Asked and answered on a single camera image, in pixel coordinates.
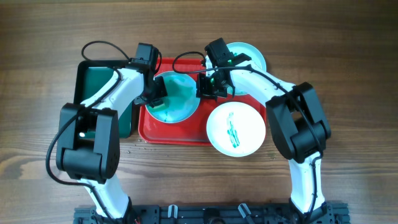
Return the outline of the white plate tray corner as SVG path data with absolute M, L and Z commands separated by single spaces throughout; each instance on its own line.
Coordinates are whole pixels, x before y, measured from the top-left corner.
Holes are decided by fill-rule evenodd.
M 235 57 L 237 57 L 240 54 L 247 55 L 260 69 L 266 70 L 267 65 L 264 56 L 253 45 L 245 42 L 232 42 L 226 44 L 226 46 L 228 50 L 234 54 Z M 234 96 L 247 95 L 245 91 L 237 88 L 235 84 L 233 84 L 233 86 L 234 86 Z M 227 88 L 227 93 L 229 95 L 233 94 L 233 88 L 231 86 Z

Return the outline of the white plate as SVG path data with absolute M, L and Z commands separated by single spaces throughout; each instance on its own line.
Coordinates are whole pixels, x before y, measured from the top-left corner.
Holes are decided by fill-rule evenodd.
M 217 106 L 206 122 L 211 145 L 230 157 L 245 157 L 256 152 L 266 136 L 266 124 L 252 106 L 232 101 Z
M 195 80 L 189 75 L 173 71 L 163 72 L 157 77 L 164 79 L 167 96 L 158 107 L 146 106 L 149 114 L 157 121 L 169 124 L 189 118 L 200 104 L 200 99 L 196 97 Z

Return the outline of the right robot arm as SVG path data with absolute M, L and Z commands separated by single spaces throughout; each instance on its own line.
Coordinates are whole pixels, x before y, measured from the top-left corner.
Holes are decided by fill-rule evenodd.
M 315 89 L 282 81 L 259 68 L 246 54 L 208 52 L 199 72 L 199 94 L 225 97 L 227 87 L 248 93 L 266 107 L 272 140 L 289 162 L 290 206 L 301 223 L 323 215 L 321 161 L 331 129 Z

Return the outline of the green scrubbing sponge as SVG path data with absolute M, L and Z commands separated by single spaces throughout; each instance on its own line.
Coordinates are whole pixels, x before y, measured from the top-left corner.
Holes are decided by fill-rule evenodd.
M 164 110 L 167 107 L 163 99 L 156 99 L 149 103 L 149 108 L 152 111 Z

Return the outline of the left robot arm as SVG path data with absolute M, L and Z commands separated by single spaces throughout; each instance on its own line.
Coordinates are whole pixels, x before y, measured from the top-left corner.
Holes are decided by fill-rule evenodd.
M 89 219 L 98 223 L 139 223 L 116 175 L 120 158 L 119 118 L 131 103 L 154 105 L 165 95 L 162 80 L 154 75 L 162 59 L 89 60 L 82 65 L 107 68 L 112 77 L 101 89 L 79 104 L 67 103 L 60 111 L 58 133 L 48 154 L 56 149 L 56 165 L 71 178 L 67 182 L 46 170 L 63 185 L 84 187 L 95 203 Z

